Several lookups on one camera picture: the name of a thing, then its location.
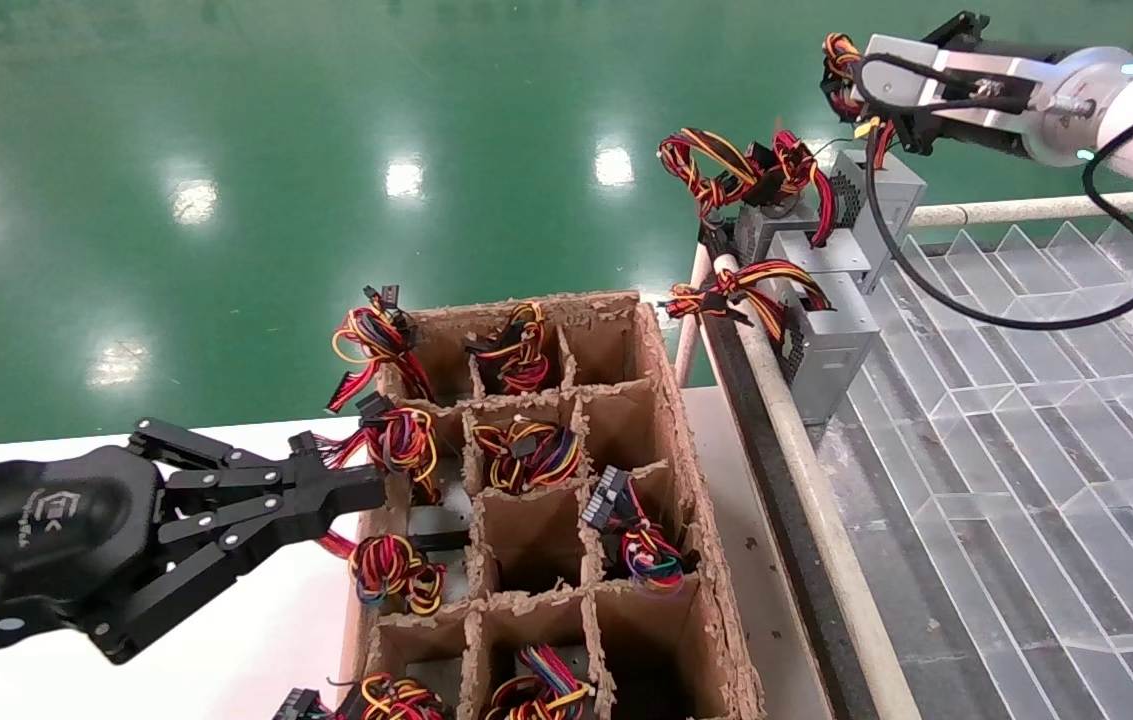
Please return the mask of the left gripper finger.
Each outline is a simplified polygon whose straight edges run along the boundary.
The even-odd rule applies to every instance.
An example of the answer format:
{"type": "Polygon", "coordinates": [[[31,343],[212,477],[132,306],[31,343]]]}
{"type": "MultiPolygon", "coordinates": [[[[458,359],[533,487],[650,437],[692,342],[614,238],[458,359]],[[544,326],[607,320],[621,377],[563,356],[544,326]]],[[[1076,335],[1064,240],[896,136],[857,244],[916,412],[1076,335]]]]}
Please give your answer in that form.
{"type": "Polygon", "coordinates": [[[170,500],[241,502],[296,491],[303,498],[382,502],[384,480],[373,465],[337,469],[327,465],[320,439],[303,430],[287,439],[290,455],[269,459],[169,421],[144,418],[131,434],[131,452],[174,468],[165,478],[170,500]]]}

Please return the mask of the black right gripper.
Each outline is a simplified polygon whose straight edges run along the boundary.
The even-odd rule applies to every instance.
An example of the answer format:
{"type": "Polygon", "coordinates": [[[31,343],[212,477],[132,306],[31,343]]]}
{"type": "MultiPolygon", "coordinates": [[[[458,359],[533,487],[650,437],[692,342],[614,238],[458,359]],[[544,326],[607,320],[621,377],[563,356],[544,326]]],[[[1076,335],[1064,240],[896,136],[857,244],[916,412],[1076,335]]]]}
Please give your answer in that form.
{"type": "MultiPolygon", "coordinates": [[[[927,33],[932,46],[978,46],[990,17],[979,12],[959,12],[927,33]]],[[[1026,108],[959,108],[891,110],[891,122],[901,149],[909,154],[930,156],[938,138],[968,143],[996,152],[1028,152],[1024,129],[1026,108]]]]}

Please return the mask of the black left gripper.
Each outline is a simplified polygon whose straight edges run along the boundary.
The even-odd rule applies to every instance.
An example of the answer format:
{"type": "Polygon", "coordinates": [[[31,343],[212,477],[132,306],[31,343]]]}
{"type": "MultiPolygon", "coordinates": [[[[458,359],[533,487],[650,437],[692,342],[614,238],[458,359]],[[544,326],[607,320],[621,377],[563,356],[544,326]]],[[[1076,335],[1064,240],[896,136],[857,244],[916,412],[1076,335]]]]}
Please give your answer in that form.
{"type": "Polygon", "coordinates": [[[126,664],[290,544],[386,495],[263,495],[178,520],[162,541],[165,478],[123,448],[0,461],[0,650],[85,634],[126,664]]]}

